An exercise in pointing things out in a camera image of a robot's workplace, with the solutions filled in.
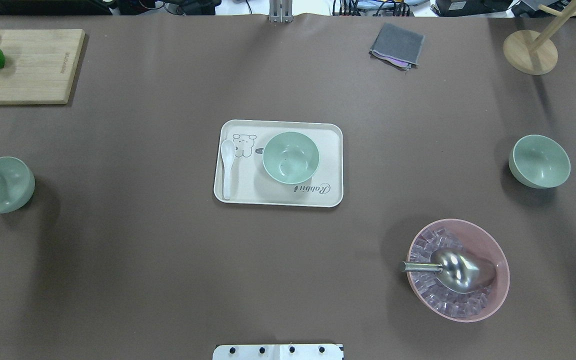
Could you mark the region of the green bowl near right arm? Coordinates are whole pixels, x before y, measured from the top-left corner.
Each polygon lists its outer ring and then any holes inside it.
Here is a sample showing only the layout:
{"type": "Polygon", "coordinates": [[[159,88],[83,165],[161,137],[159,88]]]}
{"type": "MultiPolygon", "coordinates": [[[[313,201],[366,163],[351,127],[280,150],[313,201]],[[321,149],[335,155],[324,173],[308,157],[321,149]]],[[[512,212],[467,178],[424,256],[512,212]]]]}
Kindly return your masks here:
{"type": "Polygon", "coordinates": [[[551,189],[565,183],[571,171],[570,158],[550,137],[530,134],[521,137],[509,153],[510,173],[533,189],[551,189]]]}

